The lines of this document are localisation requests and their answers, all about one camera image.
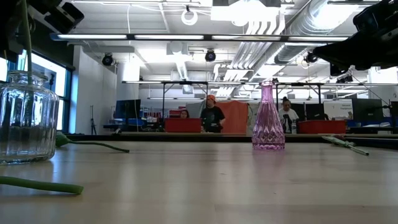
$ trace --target red hat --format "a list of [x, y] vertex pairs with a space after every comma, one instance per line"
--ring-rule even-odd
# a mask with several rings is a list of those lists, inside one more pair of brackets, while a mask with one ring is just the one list
[[207, 100], [213, 100], [216, 102], [216, 97], [214, 95], [207, 95]]

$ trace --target glass jar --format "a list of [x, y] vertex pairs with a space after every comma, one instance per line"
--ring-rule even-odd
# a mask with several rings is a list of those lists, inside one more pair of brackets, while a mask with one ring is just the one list
[[55, 154], [59, 97], [45, 75], [10, 71], [0, 89], [0, 164], [45, 161]]
[[272, 97], [271, 82], [261, 85], [261, 102], [253, 127], [252, 143], [254, 150], [285, 149], [285, 134]]

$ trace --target black t-shirt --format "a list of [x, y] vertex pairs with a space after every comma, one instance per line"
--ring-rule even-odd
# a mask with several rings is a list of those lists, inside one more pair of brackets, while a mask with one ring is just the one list
[[205, 131], [218, 133], [221, 131], [220, 121], [225, 119], [225, 116], [219, 107], [214, 106], [212, 108], [205, 108], [201, 112], [200, 118], [203, 119]]

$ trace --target pink glass vase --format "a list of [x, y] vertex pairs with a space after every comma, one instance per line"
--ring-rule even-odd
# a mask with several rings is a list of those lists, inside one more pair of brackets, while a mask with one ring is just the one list
[[261, 103], [251, 140], [253, 149], [283, 150], [285, 149], [285, 134], [272, 97], [272, 83], [263, 83], [261, 92]]

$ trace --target wooden table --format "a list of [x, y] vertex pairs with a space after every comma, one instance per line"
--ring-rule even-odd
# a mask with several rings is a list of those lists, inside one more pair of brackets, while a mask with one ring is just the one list
[[253, 152], [248, 143], [67, 145], [0, 175], [80, 184], [82, 195], [0, 185], [0, 222], [30, 224], [396, 224], [398, 153], [329, 144]]

